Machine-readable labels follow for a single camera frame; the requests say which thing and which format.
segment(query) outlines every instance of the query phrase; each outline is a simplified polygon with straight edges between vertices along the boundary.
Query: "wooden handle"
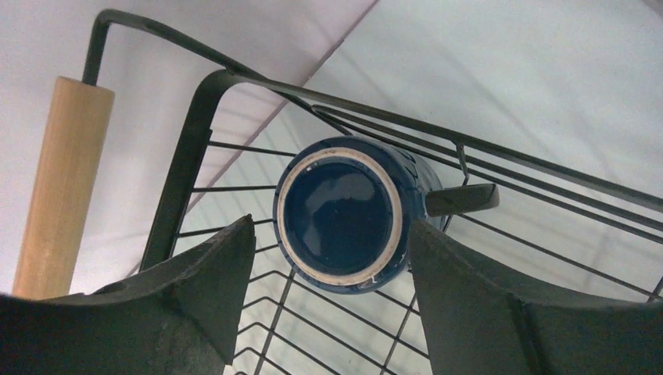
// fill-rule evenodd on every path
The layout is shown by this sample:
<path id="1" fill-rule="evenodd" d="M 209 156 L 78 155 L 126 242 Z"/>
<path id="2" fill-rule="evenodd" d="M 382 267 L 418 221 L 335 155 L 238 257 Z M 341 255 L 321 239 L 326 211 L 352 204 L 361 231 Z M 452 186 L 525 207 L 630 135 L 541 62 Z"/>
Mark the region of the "wooden handle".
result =
<path id="1" fill-rule="evenodd" d="M 13 294 L 69 294 L 115 94 L 58 77 L 23 234 Z"/>

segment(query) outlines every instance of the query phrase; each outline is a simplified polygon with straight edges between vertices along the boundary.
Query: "ceramic mug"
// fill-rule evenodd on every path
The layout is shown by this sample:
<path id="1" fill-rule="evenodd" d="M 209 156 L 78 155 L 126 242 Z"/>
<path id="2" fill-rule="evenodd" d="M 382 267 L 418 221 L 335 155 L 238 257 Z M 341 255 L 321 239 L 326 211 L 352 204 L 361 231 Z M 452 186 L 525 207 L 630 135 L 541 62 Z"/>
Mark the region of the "ceramic mug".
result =
<path id="1" fill-rule="evenodd" d="M 417 155 L 354 136 L 300 152 L 274 196 L 274 231 L 283 255 L 305 280 L 343 294 L 373 291 L 405 270 L 415 220 L 441 228 L 425 196 L 442 184 Z"/>

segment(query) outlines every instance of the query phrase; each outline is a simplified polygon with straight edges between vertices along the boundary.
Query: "dish rack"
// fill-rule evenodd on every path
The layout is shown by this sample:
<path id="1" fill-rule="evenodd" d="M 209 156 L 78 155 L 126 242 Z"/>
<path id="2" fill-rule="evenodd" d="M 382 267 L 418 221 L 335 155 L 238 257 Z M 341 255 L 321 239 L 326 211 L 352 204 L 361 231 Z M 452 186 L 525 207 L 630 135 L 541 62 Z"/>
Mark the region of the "dish rack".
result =
<path id="1" fill-rule="evenodd" d="M 464 184 L 467 184 L 470 179 L 486 180 L 498 184 L 503 191 L 513 191 L 537 201 L 545 202 L 550 207 L 557 207 L 601 225 L 616 228 L 656 244 L 663 244 L 663 237 L 661 236 L 663 223 L 661 221 L 603 202 L 591 195 L 595 195 L 594 193 L 606 195 L 656 213 L 663 213 L 663 199 L 661 198 L 547 162 L 513 149 L 495 145 L 476 137 L 447 130 L 434 124 L 382 109 L 371 108 L 325 93 L 270 80 L 175 29 L 144 17 L 114 10 L 104 11 L 99 15 L 92 33 L 84 70 L 83 82 L 86 84 L 96 84 L 106 35 L 109 26 L 113 23 L 156 35 L 223 67 L 223 69 L 207 76 L 193 95 L 156 210 L 140 270 L 146 270 L 169 259 L 173 255 L 174 246 L 178 239 L 198 238 L 197 236 L 204 238 L 202 236 L 212 235 L 223 228 L 213 227 L 181 231 L 181 225 L 192 193 L 269 191 L 275 188 L 274 185 L 195 187 L 195 179 L 202 158 L 208 148 L 224 148 L 242 153 L 256 153 L 278 158 L 292 158 L 295 156 L 295 153 L 290 150 L 269 149 L 252 145 L 233 145 L 210 140 L 212 133 L 210 124 L 217 105 L 222 100 L 224 93 L 236 84 L 253 84 L 271 90 L 289 101 L 291 106 L 309 113 L 311 119 L 319 120 L 323 124 L 321 126 L 330 127 L 338 131 L 339 134 L 360 134 L 375 138 L 424 157 L 431 164 L 457 170 L 459 176 L 462 176 Z M 565 181 L 565 184 L 570 183 L 577 188 L 571 189 L 551 183 L 551 179 Z M 578 192 L 579 190 L 589 191 L 590 193 Z M 582 262 L 555 252 L 554 249 L 538 245 L 507 230 L 502 230 L 499 226 L 487 223 L 475 216 L 458 216 L 458 218 L 453 219 L 453 222 L 463 220 L 477 228 L 489 230 L 508 241 L 513 241 L 515 244 L 524 245 L 545 256 L 574 266 L 582 272 L 608 280 L 620 288 L 627 288 L 646 296 L 650 302 L 661 300 L 663 277 L 655 287 L 648 290 L 592 266 L 587 266 Z M 272 224 L 271 218 L 257 219 L 255 221 L 256 225 L 269 226 Z M 449 223 L 452 223 L 451 219 L 447 220 L 445 230 L 449 228 Z M 256 261 L 259 257 L 270 254 L 277 257 L 280 255 L 277 244 L 274 243 L 257 249 Z M 420 313 L 411 275 L 402 275 L 397 280 L 401 283 L 398 292 L 394 292 L 393 288 L 388 286 L 385 290 L 379 290 L 369 295 L 336 296 L 324 293 L 306 284 L 296 277 L 293 270 L 261 270 L 259 273 L 253 274 L 249 281 L 249 289 L 251 285 L 266 280 L 271 284 L 278 284 L 280 293 L 275 296 L 263 295 L 253 300 L 247 300 L 244 311 L 248 312 L 255 308 L 268 309 L 271 316 L 266 322 L 245 323 L 238 332 L 240 338 L 243 335 L 252 334 L 252 332 L 255 334 L 256 331 L 259 331 L 262 335 L 257 335 L 260 336 L 260 340 L 252 345 L 239 345 L 235 353 L 236 361 L 240 358 L 251 357 L 253 358 L 253 365 L 247 369 L 234 368 L 233 372 L 227 370 L 226 373 L 236 375 L 248 373 L 340 374 L 353 372 L 388 373 L 392 375 L 398 373 L 429 373 L 430 369 L 426 369 L 425 366 L 415 369 L 416 366 L 412 365 L 415 362 L 425 364 L 428 361 L 428 352 L 423 341 L 421 324 L 418 323 Z M 306 296 L 307 305 L 324 305 L 325 309 L 329 308 L 327 311 L 329 316 L 340 315 L 342 321 L 350 322 L 348 323 L 349 326 L 362 327 L 358 329 L 360 334 L 365 336 L 367 340 L 372 340 L 369 346 L 379 346 L 380 350 L 376 350 L 379 353 L 368 353 L 365 348 L 358 348 L 356 342 L 349 342 L 345 336 L 331 330 L 324 317 L 322 320 L 312 319 L 298 308 L 292 307 L 292 302 L 297 301 L 294 298 L 301 298 L 302 295 Z M 368 317 L 371 314 L 366 314 L 366 309 L 371 309 L 372 306 L 384 311 L 385 318 L 383 320 L 376 321 Z M 306 306 L 300 306 L 300 308 L 306 310 Z M 284 320 L 288 320 L 290 327 L 296 329 L 281 330 Z M 306 340 L 293 338 L 298 336 L 297 330 L 306 331 L 303 335 L 314 332 L 324 338 L 328 345 L 324 348 L 308 348 L 307 345 L 310 342 L 307 344 Z M 414 341 L 416 342 L 406 337 L 408 330 L 418 332 L 414 336 L 409 335 L 410 338 L 415 337 Z M 283 348 L 294 351 L 295 354 L 292 357 L 294 359 L 291 360 L 296 361 L 295 363 L 288 365 L 282 362 L 285 357 Z M 339 358 L 347 358 L 349 361 L 343 362 Z M 352 364 L 355 358 L 362 363 Z"/>

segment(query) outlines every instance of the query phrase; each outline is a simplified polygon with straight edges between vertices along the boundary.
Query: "wire rack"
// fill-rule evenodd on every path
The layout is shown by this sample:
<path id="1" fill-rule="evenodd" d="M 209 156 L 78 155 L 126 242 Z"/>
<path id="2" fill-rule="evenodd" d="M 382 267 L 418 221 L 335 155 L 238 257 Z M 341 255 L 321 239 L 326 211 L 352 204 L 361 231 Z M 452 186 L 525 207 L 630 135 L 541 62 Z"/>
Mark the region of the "wire rack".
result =
<path id="1" fill-rule="evenodd" d="M 291 158 L 299 151 L 210 140 L 210 125 L 217 105 L 224 93 L 236 84 L 253 84 L 271 90 L 289 101 L 290 107 L 310 114 L 311 119 L 319 120 L 324 127 L 339 134 L 376 138 L 416 153 L 437 168 L 459 173 L 465 183 L 469 178 L 490 181 L 498 184 L 502 191 L 533 199 L 550 211 L 560 209 L 639 241 L 655 246 L 663 244 L 663 223 L 658 219 L 663 213 L 661 198 L 435 124 L 269 80 L 175 29 L 145 17 L 113 10 L 99 15 L 85 65 L 83 82 L 87 84 L 96 84 L 106 35 L 113 23 L 166 39 L 225 68 L 206 77 L 193 95 L 140 270 L 171 257 L 178 239 L 200 238 L 202 241 L 206 235 L 222 228 L 181 231 L 193 193 L 262 191 L 267 192 L 268 197 L 275 189 L 274 184 L 194 187 L 208 148 L 274 158 Z M 271 206 L 268 198 L 264 204 Z M 663 277 L 654 286 L 623 280 L 623 277 L 610 275 L 563 254 L 559 249 L 536 243 L 532 237 L 505 230 L 487 215 L 459 215 L 458 219 L 464 226 L 473 226 L 476 233 L 490 232 L 501 241 L 536 252 L 539 257 L 556 259 L 605 280 L 612 288 L 624 288 L 648 301 L 661 299 Z M 258 218 L 255 224 L 269 231 L 272 219 Z M 299 279 L 282 259 L 279 262 L 280 255 L 276 243 L 256 250 L 254 272 L 238 332 L 240 344 L 235 353 L 235 367 L 227 373 L 430 373 L 409 274 L 367 295 L 330 295 Z"/>

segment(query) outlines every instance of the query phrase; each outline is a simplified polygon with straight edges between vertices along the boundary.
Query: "rack handle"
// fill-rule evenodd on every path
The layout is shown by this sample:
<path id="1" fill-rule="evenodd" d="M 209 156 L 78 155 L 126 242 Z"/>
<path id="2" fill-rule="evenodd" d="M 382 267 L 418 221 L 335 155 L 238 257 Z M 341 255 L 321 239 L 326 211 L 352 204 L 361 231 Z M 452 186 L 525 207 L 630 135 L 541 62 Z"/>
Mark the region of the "rack handle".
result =
<path id="1" fill-rule="evenodd" d="M 69 294 L 115 94 L 58 77 L 23 233 L 13 294 Z"/>

